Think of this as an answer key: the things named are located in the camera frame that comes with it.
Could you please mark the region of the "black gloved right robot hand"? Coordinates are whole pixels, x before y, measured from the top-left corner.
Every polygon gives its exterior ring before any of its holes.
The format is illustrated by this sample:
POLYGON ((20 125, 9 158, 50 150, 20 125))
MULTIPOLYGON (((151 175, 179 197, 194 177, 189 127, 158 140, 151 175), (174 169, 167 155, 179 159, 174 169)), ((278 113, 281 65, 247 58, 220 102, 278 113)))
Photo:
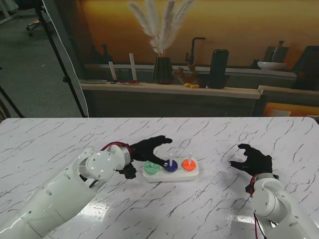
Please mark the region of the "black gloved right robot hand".
POLYGON ((244 162, 229 161, 231 167, 244 171, 251 176, 262 173, 273 173, 272 157, 264 155, 260 150, 251 147, 249 144, 239 144, 239 149, 244 149, 247 157, 244 162))

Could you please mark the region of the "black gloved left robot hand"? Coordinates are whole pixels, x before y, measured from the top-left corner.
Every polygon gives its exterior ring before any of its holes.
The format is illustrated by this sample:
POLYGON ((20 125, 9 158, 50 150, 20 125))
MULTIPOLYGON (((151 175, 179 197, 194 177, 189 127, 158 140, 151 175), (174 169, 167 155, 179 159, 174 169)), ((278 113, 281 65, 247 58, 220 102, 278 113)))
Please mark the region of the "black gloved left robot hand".
POLYGON ((131 153, 130 153, 131 159, 136 161, 142 161, 142 162, 149 161, 161 167, 167 167, 166 161, 155 156, 154 150, 155 148, 163 144, 169 144, 169 143, 172 143, 171 138, 167 138, 164 135, 159 135, 159 136, 151 137, 149 139, 144 139, 138 143, 132 144, 129 146, 129 148, 131 149, 131 153))

